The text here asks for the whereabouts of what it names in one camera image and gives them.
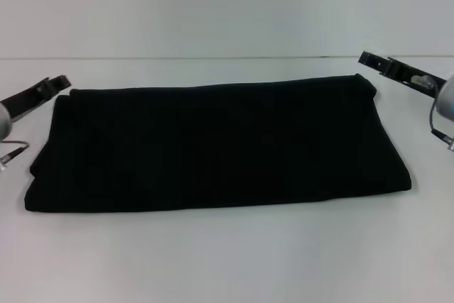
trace white surface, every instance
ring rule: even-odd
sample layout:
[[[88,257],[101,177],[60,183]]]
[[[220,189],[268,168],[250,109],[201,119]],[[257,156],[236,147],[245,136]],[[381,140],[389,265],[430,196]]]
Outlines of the white surface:
[[[405,61],[440,76],[454,70],[446,58]],[[48,135],[46,104],[14,126],[11,138],[32,148],[0,175],[0,302],[452,302],[454,155],[429,132],[430,98],[356,59],[2,61],[0,68],[11,80],[0,98],[63,71],[79,88],[360,72],[378,88],[380,118],[413,181],[409,192],[316,204],[34,214],[23,196]]]
[[[454,55],[453,0],[0,4],[0,57]]]

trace black towel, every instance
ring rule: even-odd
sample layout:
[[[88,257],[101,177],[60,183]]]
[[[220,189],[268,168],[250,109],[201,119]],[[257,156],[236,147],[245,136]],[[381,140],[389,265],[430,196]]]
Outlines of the black towel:
[[[72,90],[31,166],[29,211],[317,202],[411,188],[361,75]]]

